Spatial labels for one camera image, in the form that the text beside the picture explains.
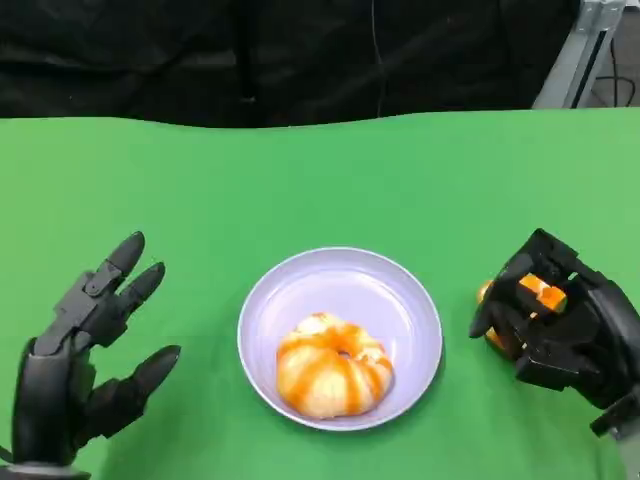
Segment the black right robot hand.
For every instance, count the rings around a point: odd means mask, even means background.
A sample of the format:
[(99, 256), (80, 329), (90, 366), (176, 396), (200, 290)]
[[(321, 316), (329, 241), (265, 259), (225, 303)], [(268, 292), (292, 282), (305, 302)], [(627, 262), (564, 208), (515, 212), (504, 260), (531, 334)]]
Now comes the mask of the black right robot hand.
[(606, 409), (639, 383), (639, 314), (577, 251), (536, 229), (485, 291), (469, 335), (494, 332), (518, 380)]

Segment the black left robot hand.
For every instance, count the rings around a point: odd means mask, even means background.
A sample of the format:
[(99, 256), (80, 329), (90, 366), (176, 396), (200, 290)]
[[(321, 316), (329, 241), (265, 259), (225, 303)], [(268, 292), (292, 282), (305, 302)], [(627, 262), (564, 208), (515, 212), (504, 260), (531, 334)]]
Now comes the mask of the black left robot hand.
[(12, 415), (13, 463), (70, 465), (90, 440), (110, 438), (142, 417), (176, 366), (181, 348), (168, 345), (128, 377), (95, 383), (92, 349), (119, 339), (164, 279), (162, 262), (128, 278), (145, 243), (137, 231), (97, 269), (83, 272), (55, 305), (50, 326), (25, 345)]

